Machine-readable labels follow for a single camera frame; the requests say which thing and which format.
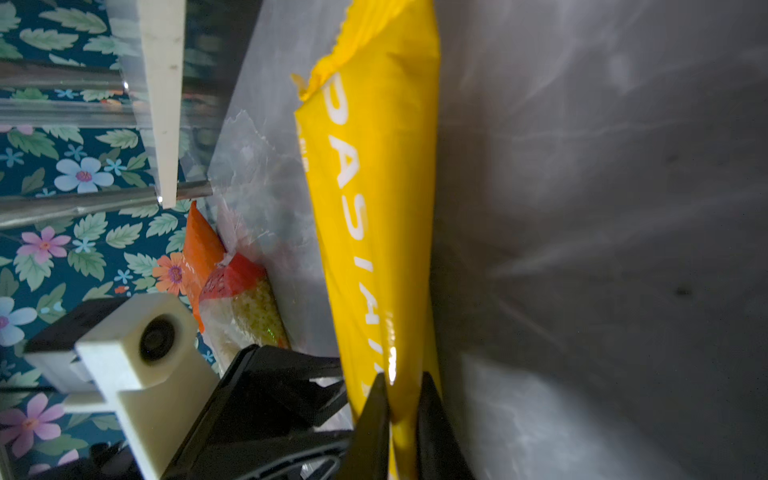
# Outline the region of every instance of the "white plastic strip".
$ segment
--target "white plastic strip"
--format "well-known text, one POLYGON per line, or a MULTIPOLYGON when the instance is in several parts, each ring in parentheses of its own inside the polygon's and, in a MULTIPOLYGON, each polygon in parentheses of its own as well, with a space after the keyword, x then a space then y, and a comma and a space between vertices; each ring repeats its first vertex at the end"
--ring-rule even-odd
POLYGON ((176 205, 186 4, 136 1, 157 156, 157 200, 163 208, 176 205))

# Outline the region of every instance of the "reflective surface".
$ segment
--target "reflective surface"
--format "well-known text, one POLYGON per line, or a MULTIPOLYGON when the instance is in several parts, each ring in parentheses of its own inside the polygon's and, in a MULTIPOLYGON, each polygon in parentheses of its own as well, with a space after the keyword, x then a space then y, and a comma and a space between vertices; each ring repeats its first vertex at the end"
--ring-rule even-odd
MULTIPOLYGON (((346 4, 265 2, 227 114, 241 143, 211 168, 317 354, 333 329, 288 75, 346 4)), ((432 299, 474 473, 765 476, 763 3, 436 4, 432 299)))
MULTIPOLYGON (((108 14, 123 79, 142 141, 154 163, 145 48, 136 0, 108 0, 108 14)), ((187 180, 203 180, 217 142, 235 80, 242 67, 261 1, 187 2, 179 132, 179 163, 187 180)))

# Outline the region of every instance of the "floral wallpaper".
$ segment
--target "floral wallpaper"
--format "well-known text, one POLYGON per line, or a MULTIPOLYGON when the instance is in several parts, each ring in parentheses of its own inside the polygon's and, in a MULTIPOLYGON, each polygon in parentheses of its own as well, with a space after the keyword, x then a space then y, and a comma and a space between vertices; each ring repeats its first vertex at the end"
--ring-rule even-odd
MULTIPOLYGON (((100 0, 0 2, 0 58, 115 69, 121 48, 100 0)), ((0 98, 129 101, 119 91, 36 88, 4 88, 0 98)), ((2 123, 2 196, 152 185, 136 130, 2 123)), ((189 208, 185 200, 173 210, 153 205, 0 230, 0 388, 49 385, 23 360, 24 345, 83 300, 162 291, 188 305, 180 251, 189 208)), ((216 369, 199 336, 198 349, 216 369)), ((17 477, 86 456, 94 443, 124 441, 114 415, 65 415, 63 399, 50 392, 0 393, 0 444, 17 477)))

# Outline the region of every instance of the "orange packaging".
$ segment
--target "orange packaging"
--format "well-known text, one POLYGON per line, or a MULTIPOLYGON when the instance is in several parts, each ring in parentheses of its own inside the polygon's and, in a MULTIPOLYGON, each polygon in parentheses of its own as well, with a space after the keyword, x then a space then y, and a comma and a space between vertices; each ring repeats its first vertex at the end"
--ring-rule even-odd
POLYGON ((197 209, 196 201, 192 202, 187 217, 187 237, 184 239, 183 253, 187 298, 200 331, 204 332, 205 325, 200 318, 200 293, 216 265, 224 259, 226 250, 219 236, 197 209))

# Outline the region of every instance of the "orange flower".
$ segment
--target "orange flower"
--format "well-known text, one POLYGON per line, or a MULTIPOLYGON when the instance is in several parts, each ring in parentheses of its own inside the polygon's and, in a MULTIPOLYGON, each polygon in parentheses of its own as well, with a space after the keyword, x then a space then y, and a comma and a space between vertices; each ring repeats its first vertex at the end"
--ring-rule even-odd
POLYGON ((160 257, 157 265, 152 269, 152 276, 157 278, 158 292, 168 292, 174 295, 181 293, 187 295, 187 282, 184 280, 184 255, 173 252, 168 258, 160 257))

